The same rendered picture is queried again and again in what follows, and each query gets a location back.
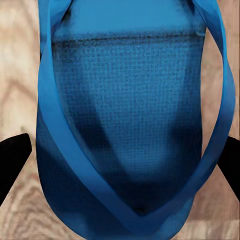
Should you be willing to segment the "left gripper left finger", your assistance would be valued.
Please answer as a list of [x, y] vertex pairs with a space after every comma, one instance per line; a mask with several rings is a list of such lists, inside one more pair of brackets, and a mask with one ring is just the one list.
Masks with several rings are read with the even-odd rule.
[[0, 142], [0, 206], [32, 152], [28, 133]]

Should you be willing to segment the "sandal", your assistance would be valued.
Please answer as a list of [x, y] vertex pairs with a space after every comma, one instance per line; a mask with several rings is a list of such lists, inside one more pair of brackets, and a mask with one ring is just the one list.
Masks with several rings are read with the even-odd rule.
[[[86, 240], [171, 240], [218, 164], [235, 112], [217, 0], [37, 1], [36, 159], [49, 206]], [[202, 156], [207, 28], [223, 85]]]

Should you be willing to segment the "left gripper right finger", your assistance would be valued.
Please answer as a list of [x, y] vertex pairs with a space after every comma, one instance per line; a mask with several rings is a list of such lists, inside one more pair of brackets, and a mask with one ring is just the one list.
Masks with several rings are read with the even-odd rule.
[[227, 138], [217, 164], [240, 201], [240, 140]]

